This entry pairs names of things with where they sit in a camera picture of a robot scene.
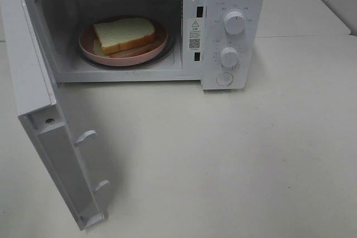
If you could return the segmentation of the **round door release button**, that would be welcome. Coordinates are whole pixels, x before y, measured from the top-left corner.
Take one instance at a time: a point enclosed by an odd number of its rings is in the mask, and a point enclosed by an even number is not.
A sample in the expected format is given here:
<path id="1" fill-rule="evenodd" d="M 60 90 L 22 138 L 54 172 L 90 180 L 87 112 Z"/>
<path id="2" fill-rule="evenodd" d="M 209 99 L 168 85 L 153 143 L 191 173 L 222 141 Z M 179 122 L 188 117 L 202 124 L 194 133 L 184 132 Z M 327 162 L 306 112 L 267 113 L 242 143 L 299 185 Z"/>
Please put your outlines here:
<path id="1" fill-rule="evenodd" d="M 217 76 L 216 82 L 221 86 L 229 86 L 233 82 L 233 75 L 228 72 L 221 73 Z"/>

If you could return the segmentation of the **pink round plate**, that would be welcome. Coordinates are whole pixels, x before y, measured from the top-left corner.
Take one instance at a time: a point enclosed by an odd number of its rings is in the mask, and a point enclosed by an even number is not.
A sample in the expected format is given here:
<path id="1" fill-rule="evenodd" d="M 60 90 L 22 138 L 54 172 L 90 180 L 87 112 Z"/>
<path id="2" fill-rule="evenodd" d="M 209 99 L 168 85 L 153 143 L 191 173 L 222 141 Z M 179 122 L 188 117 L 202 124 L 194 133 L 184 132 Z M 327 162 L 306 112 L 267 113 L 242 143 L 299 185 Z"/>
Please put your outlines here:
<path id="1" fill-rule="evenodd" d="M 167 30 L 144 17 L 116 16 L 99 21 L 79 37 L 83 54 L 107 66 L 138 65 L 152 60 L 165 48 Z"/>

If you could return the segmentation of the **white upper power knob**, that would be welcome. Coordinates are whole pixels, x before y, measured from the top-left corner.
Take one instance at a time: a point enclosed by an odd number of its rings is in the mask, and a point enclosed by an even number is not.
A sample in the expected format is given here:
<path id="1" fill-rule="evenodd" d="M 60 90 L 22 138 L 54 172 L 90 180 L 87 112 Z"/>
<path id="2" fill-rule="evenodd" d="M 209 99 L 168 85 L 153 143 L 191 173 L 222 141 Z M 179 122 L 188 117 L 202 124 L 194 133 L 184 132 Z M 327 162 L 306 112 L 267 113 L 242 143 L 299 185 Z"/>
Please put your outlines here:
<path id="1" fill-rule="evenodd" d="M 245 29 L 247 17 L 240 9 L 231 9 L 223 16 L 225 31 L 230 35 L 240 34 Z"/>

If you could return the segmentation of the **warning sticker with QR code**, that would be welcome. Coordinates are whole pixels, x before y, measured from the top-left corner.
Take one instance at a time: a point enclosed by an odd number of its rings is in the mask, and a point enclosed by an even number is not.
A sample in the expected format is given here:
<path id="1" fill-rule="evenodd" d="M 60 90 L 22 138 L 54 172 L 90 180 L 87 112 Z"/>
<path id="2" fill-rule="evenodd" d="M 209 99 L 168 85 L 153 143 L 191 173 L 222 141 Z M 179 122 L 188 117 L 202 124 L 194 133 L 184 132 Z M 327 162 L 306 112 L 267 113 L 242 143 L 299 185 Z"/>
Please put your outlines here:
<path id="1" fill-rule="evenodd" d="M 189 51 L 201 51 L 204 28 L 205 23 L 201 17 L 187 20 L 187 49 Z"/>

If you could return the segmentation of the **white microwave oven body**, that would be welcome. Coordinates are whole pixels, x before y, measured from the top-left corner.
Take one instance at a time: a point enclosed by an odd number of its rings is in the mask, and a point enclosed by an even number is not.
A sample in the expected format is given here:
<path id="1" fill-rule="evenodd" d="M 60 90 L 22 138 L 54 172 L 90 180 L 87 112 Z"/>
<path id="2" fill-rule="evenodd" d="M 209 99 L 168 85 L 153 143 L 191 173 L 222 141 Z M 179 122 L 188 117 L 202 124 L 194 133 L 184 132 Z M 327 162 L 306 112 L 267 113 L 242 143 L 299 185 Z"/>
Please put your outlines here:
<path id="1" fill-rule="evenodd" d="M 205 90 L 241 89 L 245 86 L 253 42 L 263 0 L 34 0 L 45 19 L 55 58 L 51 68 L 57 82 L 129 82 L 196 80 Z M 245 29 L 230 35 L 223 16 L 231 9 L 242 10 Z M 172 61 L 130 69 L 93 65 L 81 54 L 78 39 L 92 24 L 116 16 L 151 18 L 162 23 L 175 40 Z M 205 28 L 201 51 L 187 49 L 187 20 L 203 18 Z M 233 47 L 239 63 L 223 67 L 220 51 Z M 216 82 L 219 74 L 233 75 L 229 86 Z"/>

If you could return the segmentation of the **white bread sandwich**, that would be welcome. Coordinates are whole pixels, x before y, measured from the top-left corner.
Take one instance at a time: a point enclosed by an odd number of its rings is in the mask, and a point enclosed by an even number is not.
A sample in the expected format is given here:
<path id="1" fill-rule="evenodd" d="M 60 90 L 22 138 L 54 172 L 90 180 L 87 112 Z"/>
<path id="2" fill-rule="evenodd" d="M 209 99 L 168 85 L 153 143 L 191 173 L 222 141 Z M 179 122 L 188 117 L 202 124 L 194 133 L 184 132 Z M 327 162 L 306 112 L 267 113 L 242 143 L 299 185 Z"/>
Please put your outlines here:
<path id="1" fill-rule="evenodd" d="M 93 29 L 105 55 L 141 47 L 163 36 L 150 20 L 141 17 L 96 23 Z"/>

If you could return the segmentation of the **white microwave door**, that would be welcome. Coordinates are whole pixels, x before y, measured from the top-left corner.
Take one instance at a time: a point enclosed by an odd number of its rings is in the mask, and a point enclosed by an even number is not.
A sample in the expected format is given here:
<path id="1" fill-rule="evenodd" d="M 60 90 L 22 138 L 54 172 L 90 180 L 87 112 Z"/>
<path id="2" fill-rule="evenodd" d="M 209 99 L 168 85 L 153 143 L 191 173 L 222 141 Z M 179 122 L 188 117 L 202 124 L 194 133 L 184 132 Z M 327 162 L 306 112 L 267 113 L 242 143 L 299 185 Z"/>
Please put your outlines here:
<path id="1" fill-rule="evenodd" d="M 80 147 L 96 131 L 73 135 L 59 85 L 50 33 L 34 0 L 1 0 L 1 14 L 18 119 L 79 229 L 105 219 L 103 193 L 109 182 L 93 183 Z"/>

